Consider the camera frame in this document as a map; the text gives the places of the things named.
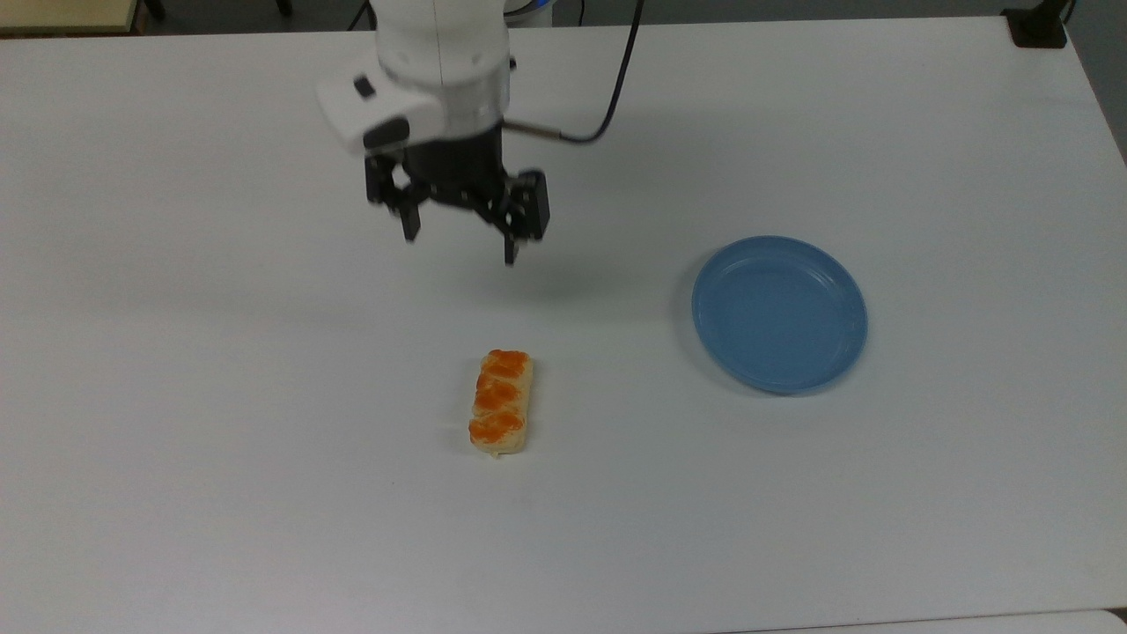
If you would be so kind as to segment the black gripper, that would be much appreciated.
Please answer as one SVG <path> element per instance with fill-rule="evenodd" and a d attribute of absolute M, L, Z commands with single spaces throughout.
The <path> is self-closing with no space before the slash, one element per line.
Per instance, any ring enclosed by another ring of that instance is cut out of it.
<path fill-rule="evenodd" d="M 502 233 L 507 268 L 520 248 L 543 240 L 550 222 L 545 173 L 539 169 L 507 175 L 502 161 L 498 125 L 454 140 L 436 140 L 403 153 L 364 157 L 366 200 L 398 218 L 405 240 L 420 230 L 420 205 L 427 200 L 474 209 Z"/>

